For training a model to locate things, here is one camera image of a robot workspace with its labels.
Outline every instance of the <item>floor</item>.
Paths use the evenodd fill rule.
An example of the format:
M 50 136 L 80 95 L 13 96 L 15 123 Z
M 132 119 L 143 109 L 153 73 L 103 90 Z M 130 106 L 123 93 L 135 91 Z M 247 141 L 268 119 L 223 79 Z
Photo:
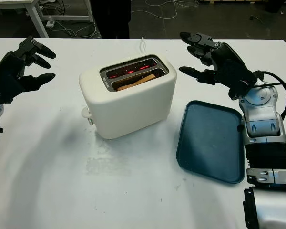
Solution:
M 63 0 L 68 15 L 85 15 L 84 3 L 80 0 Z M 163 4 L 165 0 L 148 0 L 149 4 Z M 201 32 L 217 39 L 283 39 L 286 41 L 286 5 L 283 5 L 279 13 L 268 13 L 264 4 L 248 3 L 188 3 L 190 8 L 169 2 L 162 6 L 148 6 L 145 0 L 132 0 L 132 11 L 144 10 L 147 12 L 133 12 L 130 22 L 130 37 L 132 39 L 178 39 L 179 32 Z M 49 13 L 58 13 L 57 10 L 47 9 Z M 79 36 L 90 35 L 94 27 L 86 22 L 61 21 L 68 29 L 77 31 Z M 62 30 L 58 24 L 54 30 Z M 51 38 L 70 37 L 66 31 L 51 31 L 47 28 Z M 15 10 L 2 10 L 0 15 L 0 37 L 26 37 L 38 34 L 25 12 Z

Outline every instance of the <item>plastic tray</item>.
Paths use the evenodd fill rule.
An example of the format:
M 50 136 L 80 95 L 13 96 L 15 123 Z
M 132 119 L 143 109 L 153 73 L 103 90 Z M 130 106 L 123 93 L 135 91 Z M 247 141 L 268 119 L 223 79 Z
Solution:
M 228 183 L 245 175 L 242 116 L 234 109 L 191 101 L 185 109 L 177 161 L 180 167 Z

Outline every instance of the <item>black pants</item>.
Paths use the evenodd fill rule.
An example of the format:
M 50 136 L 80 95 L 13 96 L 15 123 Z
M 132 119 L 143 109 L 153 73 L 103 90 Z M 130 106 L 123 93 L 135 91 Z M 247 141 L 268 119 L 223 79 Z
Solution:
M 90 0 L 92 13 L 103 38 L 129 39 L 131 0 Z

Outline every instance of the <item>white table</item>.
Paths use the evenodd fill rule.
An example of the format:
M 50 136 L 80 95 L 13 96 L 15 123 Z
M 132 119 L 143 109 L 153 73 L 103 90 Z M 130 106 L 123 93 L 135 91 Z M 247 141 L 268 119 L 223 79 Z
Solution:
M 43 15 L 39 8 L 39 0 L 0 0 L 0 9 L 26 8 L 35 27 L 42 38 L 49 38 L 42 21 L 44 20 L 89 20 L 93 22 L 93 16 L 89 0 L 84 0 L 88 16 L 67 16 L 67 15 Z
M 178 72 L 165 121 L 104 140 L 81 117 L 79 74 L 139 52 L 139 40 L 38 39 L 55 50 L 55 79 L 5 106 L 0 136 L 0 229 L 245 229 L 243 180 L 227 185 L 182 170 L 175 153 L 186 104 L 191 100 L 232 107 L 228 89 L 198 83 Z M 0 39 L 0 60 L 21 39 Z M 177 69 L 204 65 L 180 40 L 146 40 Z M 253 71 L 286 81 L 284 41 L 226 40 Z M 47 70 L 26 69 L 35 76 Z M 278 111 L 285 106 L 279 91 Z

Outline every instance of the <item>toaster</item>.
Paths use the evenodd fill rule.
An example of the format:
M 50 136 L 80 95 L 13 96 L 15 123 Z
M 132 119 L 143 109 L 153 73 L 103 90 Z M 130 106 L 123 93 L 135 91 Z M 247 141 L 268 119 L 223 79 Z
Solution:
M 106 139 L 166 119 L 177 73 L 161 55 L 144 54 L 104 64 L 79 77 L 87 107 L 82 116 Z

